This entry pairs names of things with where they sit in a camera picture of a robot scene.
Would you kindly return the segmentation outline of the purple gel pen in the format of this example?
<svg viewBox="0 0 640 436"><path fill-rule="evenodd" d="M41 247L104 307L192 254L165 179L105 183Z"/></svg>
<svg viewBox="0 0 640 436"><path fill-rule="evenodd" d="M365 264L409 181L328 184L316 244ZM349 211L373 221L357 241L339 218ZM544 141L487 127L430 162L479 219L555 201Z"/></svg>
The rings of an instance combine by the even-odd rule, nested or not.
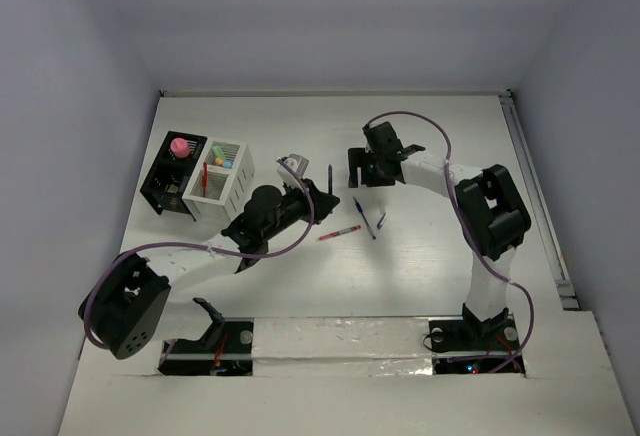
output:
<svg viewBox="0 0 640 436"><path fill-rule="evenodd" d="M333 166L331 164L327 168L327 192L333 195Z"/></svg>

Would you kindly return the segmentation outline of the blue gel pen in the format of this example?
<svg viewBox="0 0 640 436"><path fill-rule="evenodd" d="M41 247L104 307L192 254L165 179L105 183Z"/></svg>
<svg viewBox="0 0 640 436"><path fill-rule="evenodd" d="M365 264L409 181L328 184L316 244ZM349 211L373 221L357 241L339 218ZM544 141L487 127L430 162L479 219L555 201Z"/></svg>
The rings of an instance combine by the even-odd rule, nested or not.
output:
<svg viewBox="0 0 640 436"><path fill-rule="evenodd" d="M367 217L365 215L365 212L364 212L364 209L363 209L361 203L357 200L357 198L355 196L352 196L352 199L353 199L354 205L356 207L356 210L358 211L359 215L361 216L361 218L362 218L362 220L364 222L364 225L365 225L365 228L366 228L368 234L370 235L371 239L375 241L377 239L376 235L375 235L375 232L372 229L372 227L371 227L371 225L370 225L370 223L369 223L369 221L368 221L368 219L367 219Z"/></svg>

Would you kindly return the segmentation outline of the dark red ink pen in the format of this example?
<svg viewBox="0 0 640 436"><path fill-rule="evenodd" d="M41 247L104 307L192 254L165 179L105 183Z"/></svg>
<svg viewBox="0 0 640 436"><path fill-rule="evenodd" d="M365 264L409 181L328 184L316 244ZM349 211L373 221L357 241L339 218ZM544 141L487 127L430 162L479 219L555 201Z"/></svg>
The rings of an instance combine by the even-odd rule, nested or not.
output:
<svg viewBox="0 0 640 436"><path fill-rule="evenodd" d="M341 229L341 230L333 231L333 232L330 232L328 234L322 235L322 236L318 237L317 240L318 241L327 241L327 240L334 239L334 238L337 238L337 237L341 237L341 236L344 236L344 235L347 235L347 234L351 234L353 232L359 231L360 229L361 229L361 225L351 226L351 227L348 227L348 228L344 228L344 229Z"/></svg>

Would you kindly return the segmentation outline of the green highlighter marker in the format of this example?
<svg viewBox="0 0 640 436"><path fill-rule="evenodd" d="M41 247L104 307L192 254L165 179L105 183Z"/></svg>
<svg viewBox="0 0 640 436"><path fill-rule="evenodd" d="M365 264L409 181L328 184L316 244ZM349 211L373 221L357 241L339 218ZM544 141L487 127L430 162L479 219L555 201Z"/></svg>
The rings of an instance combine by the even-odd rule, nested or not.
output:
<svg viewBox="0 0 640 436"><path fill-rule="evenodd" d="M222 159L226 158L226 156L224 154L224 151L223 151L221 146L219 146L217 144L214 144L212 146L212 151L213 151L213 153L215 154L216 157L219 157L219 158L222 158Z"/></svg>

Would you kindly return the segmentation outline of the red gel pen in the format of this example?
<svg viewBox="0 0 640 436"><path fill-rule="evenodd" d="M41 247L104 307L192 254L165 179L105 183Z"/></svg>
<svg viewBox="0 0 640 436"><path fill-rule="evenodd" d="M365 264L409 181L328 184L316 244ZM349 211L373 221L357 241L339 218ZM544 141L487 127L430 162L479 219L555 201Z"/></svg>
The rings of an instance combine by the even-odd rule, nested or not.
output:
<svg viewBox="0 0 640 436"><path fill-rule="evenodd" d="M208 164L206 161L203 161L202 174L201 174L201 188L202 188L203 198L205 198L207 195L207 187L208 187Z"/></svg>

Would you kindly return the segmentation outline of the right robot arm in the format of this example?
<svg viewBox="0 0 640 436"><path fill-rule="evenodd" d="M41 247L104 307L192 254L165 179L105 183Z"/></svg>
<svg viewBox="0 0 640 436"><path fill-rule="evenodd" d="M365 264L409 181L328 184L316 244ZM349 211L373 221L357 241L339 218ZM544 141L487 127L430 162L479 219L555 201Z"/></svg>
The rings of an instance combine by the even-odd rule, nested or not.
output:
<svg viewBox="0 0 640 436"><path fill-rule="evenodd" d="M531 217L509 170L454 164L419 145L404 146L389 122L363 127L366 146L348 150L351 188L402 183L449 199L473 253L470 290L462 307L462 340L482 348L507 319L510 267Z"/></svg>

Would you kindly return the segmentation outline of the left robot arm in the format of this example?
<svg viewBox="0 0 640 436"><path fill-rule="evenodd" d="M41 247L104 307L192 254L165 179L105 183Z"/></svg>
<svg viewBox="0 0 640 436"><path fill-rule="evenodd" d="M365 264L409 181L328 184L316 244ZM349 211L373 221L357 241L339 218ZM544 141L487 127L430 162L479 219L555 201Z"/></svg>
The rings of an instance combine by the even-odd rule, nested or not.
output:
<svg viewBox="0 0 640 436"><path fill-rule="evenodd" d="M212 278L245 271L278 254L269 242L292 225L321 223L339 204L310 179L298 187L257 187L244 210L225 229L200 244L142 245L118 255L78 309L87 339L119 360L153 339L187 338L209 351L221 339L221 315L204 297L196 316L171 298Z"/></svg>

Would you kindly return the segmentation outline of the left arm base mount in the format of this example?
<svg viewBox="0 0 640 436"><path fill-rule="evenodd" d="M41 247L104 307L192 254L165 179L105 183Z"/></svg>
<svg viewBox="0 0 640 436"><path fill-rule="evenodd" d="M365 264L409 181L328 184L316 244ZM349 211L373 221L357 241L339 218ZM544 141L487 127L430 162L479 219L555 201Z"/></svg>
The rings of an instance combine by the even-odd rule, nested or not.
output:
<svg viewBox="0 0 640 436"><path fill-rule="evenodd" d="M158 371L164 376L251 376L254 320L227 320L204 298L193 302L211 324L199 339L164 342Z"/></svg>

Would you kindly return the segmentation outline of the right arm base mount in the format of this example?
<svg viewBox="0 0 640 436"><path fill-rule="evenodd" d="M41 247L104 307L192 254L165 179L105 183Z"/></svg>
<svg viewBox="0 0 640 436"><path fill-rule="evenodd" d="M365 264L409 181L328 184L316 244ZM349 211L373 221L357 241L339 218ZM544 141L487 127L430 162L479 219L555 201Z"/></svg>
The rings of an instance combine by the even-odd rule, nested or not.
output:
<svg viewBox="0 0 640 436"><path fill-rule="evenodd" d="M423 347L432 355L436 375L524 374L519 334L512 319L496 333L480 339L465 334L462 319L430 320Z"/></svg>

